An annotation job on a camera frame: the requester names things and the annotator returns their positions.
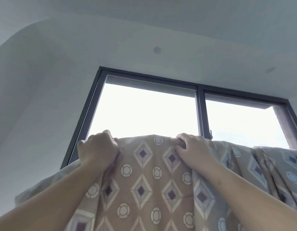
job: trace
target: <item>person's left hand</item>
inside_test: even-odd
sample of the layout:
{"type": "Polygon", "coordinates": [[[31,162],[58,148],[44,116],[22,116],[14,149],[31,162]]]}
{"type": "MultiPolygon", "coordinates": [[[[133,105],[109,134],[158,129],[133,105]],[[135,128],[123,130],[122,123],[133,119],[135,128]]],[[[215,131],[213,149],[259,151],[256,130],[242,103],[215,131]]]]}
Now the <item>person's left hand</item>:
{"type": "Polygon", "coordinates": [[[109,130],[91,135],[77,143],[81,165],[104,172],[115,160],[119,147],[109,130]]]}

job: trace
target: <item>window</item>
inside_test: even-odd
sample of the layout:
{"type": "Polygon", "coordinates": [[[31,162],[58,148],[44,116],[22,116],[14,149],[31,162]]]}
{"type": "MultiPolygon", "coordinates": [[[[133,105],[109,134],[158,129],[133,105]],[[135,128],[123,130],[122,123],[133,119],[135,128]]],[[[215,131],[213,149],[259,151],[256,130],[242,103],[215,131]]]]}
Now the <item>window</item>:
{"type": "Polygon", "coordinates": [[[100,67],[61,168],[78,159],[78,140],[104,129],[117,138],[186,132],[297,149],[297,117],[288,100],[100,67]]]}
{"type": "Polygon", "coordinates": [[[87,136],[199,135],[196,91],[108,75],[87,136]]]}

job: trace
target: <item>forearm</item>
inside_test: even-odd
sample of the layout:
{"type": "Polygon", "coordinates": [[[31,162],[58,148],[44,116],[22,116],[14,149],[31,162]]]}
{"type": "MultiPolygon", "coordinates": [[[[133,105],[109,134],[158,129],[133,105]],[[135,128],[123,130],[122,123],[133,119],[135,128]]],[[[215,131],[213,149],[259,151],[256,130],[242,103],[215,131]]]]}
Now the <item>forearm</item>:
{"type": "Polygon", "coordinates": [[[203,174],[248,231],[297,230],[297,211],[218,164],[203,174]]]}
{"type": "Polygon", "coordinates": [[[102,172],[80,166],[40,194],[0,217],[0,230],[63,231],[102,172]]]}

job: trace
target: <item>beige fabric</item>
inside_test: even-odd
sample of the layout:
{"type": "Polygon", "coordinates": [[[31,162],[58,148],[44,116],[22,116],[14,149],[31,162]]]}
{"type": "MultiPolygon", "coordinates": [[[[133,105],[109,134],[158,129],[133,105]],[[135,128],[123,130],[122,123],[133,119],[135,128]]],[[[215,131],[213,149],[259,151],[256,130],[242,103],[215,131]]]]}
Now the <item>beige fabric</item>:
{"type": "MultiPolygon", "coordinates": [[[[297,181],[290,181],[294,177],[288,173],[297,176],[297,162],[283,159],[290,150],[208,142],[223,165],[278,199],[282,191],[285,202],[297,209],[297,181]]],[[[92,185],[66,230],[243,230],[218,191],[181,161],[173,148],[177,144],[183,145],[161,136],[119,139],[122,154],[115,170],[92,185]]],[[[297,151],[293,154],[297,160],[297,151]]],[[[78,166],[76,161],[24,191],[15,198],[16,205],[78,166]]]]}

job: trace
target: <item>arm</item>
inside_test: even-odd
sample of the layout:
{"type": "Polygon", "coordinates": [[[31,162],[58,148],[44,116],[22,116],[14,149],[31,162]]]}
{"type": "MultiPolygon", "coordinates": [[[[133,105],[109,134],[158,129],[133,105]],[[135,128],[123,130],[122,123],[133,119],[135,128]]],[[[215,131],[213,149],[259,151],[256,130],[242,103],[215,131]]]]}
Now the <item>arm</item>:
{"type": "Polygon", "coordinates": [[[176,146],[177,153],[219,191],[246,230],[297,230],[297,211],[218,163],[207,140],[187,134],[177,138],[186,143],[186,149],[176,146]]]}
{"type": "Polygon", "coordinates": [[[0,217],[0,230],[63,231],[85,193],[114,162],[118,146],[109,131],[77,144],[81,165],[43,192],[0,217]]]}

